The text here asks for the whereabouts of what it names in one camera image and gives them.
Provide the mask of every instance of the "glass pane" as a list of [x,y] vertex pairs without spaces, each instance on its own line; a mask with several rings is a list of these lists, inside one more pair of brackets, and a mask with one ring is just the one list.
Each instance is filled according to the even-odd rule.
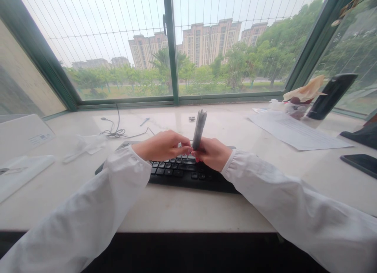
[[336,107],[368,115],[377,108],[377,0],[360,1],[343,19],[312,78],[358,74]]
[[179,94],[282,91],[323,0],[174,0]]
[[163,0],[22,0],[82,100],[172,95]]
[[66,110],[1,20],[0,33],[0,115],[44,117]]

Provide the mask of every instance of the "white router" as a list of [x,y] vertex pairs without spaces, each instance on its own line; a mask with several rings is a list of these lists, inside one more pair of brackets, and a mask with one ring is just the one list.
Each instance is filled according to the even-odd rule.
[[0,165],[0,203],[54,162],[53,155],[21,156]]

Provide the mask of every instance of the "hand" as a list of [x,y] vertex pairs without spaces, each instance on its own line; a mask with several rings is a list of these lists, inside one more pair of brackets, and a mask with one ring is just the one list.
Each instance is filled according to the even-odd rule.
[[142,159],[151,161],[164,161],[192,152],[189,138],[172,130],[160,132],[148,140],[134,144],[132,149]]
[[203,161],[205,165],[221,172],[227,163],[232,150],[216,138],[201,138],[199,150],[193,151],[196,162]]

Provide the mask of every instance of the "desk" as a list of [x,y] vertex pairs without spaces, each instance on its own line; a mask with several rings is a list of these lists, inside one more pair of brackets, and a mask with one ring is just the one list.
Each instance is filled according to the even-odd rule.
[[[377,180],[340,160],[341,155],[377,151],[350,141],[355,147],[298,152],[247,119],[258,104],[122,109],[120,128],[136,135],[147,127],[154,133],[175,130],[192,140],[199,109],[208,111],[203,136],[216,137],[228,146],[256,153],[287,175],[298,176],[326,196],[377,216]],[[27,155],[56,156],[57,161],[0,204],[0,230],[26,231],[72,195],[94,175],[97,167],[123,139],[106,142],[94,155],[83,154],[63,165],[61,159],[75,147],[73,136],[95,135],[117,124],[116,110],[80,111],[47,121],[56,139]],[[139,125],[146,117],[150,120]],[[331,113],[323,121],[305,118],[307,125],[329,135],[356,131],[364,121]],[[145,140],[150,132],[134,138]],[[148,184],[121,224],[119,232],[274,232],[271,224],[241,195]]]

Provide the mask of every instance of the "smartphone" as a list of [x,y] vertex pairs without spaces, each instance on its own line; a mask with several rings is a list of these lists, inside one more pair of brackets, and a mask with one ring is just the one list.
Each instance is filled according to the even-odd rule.
[[192,141],[192,149],[198,150],[200,146],[201,135],[203,134],[205,119],[207,118],[207,112],[203,110],[198,111],[198,117],[196,119],[194,140]]
[[370,155],[342,155],[341,160],[377,179],[377,158]]

